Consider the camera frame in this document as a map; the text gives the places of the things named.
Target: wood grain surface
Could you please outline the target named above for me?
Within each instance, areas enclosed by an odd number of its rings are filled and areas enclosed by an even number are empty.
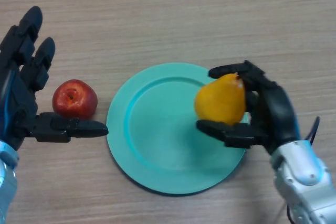
[[[50,79],[37,94],[39,112],[52,110],[62,82],[78,78],[96,90],[96,120],[105,122],[117,90],[146,67],[249,59],[288,91],[303,134],[321,116],[315,150],[336,176],[336,0],[0,0],[1,37],[33,5],[44,14],[37,45],[48,36],[56,42]],[[226,182],[183,198],[129,182],[105,137],[26,139],[19,155],[7,223],[288,223],[260,147]]]

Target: red apple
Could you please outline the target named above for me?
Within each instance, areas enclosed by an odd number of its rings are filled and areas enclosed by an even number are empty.
[[[94,90],[80,80],[69,80],[59,86],[52,98],[54,112],[66,118],[90,119],[98,105]]]

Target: yellow pear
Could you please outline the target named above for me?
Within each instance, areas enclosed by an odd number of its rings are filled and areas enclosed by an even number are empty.
[[[194,108],[199,119],[228,125],[239,123],[246,111],[243,81],[232,73],[203,86],[196,95]]]

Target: teal plate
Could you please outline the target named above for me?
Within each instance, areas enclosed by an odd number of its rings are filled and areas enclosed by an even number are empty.
[[[142,188],[172,196],[199,193],[242,160],[244,149],[225,147],[196,129],[194,98],[213,81],[207,73],[188,63],[157,65],[137,73],[115,95],[108,145],[119,168]]]

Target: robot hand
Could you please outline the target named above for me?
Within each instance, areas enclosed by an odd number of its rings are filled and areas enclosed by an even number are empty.
[[[42,12],[34,6],[18,26],[10,28],[0,44],[0,223],[5,222],[16,193],[16,151],[26,137],[67,143],[71,137],[108,134],[100,122],[65,119],[52,112],[36,114],[35,93],[47,83],[55,54],[54,40],[47,38],[32,57],[41,25]]]
[[[219,78],[229,73],[237,73],[244,83],[246,108],[251,116],[249,124],[229,126],[199,120],[197,128],[223,141],[227,147],[262,145],[265,148],[275,171],[275,187],[288,204],[291,223],[336,223],[336,191],[330,172],[315,155],[309,141],[301,138],[297,117],[285,90],[268,80],[265,73],[249,61],[211,69],[209,76]]]

